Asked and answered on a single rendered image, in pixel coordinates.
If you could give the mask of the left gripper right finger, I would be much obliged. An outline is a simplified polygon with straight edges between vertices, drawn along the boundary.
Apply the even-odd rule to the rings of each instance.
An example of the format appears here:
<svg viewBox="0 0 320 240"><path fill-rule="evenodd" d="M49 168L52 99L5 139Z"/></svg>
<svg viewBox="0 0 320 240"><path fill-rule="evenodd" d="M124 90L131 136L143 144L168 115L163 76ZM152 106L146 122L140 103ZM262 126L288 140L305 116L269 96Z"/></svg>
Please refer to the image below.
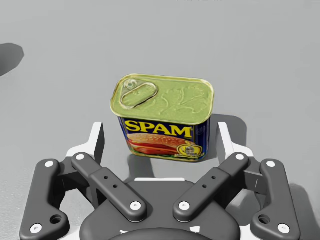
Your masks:
<svg viewBox="0 0 320 240"><path fill-rule="evenodd" d="M218 122L216 146L219 166L209 170L173 205L174 218L182 223L194 220L216 196L229 196L229 187L265 196L249 229L261 240L298 240L301 230L285 166L279 160L258 162L252 150L232 141L228 126Z"/></svg>

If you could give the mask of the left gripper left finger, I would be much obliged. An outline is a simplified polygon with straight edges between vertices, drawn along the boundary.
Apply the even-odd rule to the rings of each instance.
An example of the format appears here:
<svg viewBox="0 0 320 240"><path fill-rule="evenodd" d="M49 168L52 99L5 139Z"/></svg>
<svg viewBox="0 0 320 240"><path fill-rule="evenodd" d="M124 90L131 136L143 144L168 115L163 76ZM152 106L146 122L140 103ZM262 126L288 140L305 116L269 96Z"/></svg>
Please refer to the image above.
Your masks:
<svg viewBox="0 0 320 240"><path fill-rule="evenodd" d="M147 205L111 170L100 165L105 146L102 122L95 122L86 143L68 150L62 162L40 161L34 170L19 231L20 240L59 240L70 230L60 210L67 191L78 189L94 208L106 198L128 221L147 217Z"/></svg>

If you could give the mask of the green and blue rectangular can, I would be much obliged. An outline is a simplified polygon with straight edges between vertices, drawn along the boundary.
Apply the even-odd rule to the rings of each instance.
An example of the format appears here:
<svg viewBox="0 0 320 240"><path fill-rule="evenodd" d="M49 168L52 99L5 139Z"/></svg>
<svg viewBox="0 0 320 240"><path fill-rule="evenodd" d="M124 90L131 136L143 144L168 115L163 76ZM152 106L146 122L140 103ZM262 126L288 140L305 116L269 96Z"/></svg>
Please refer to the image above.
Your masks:
<svg viewBox="0 0 320 240"><path fill-rule="evenodd" d="M110 109L137 156L197 162L209 151L215 90L198 78L129 74Z"/></svg>

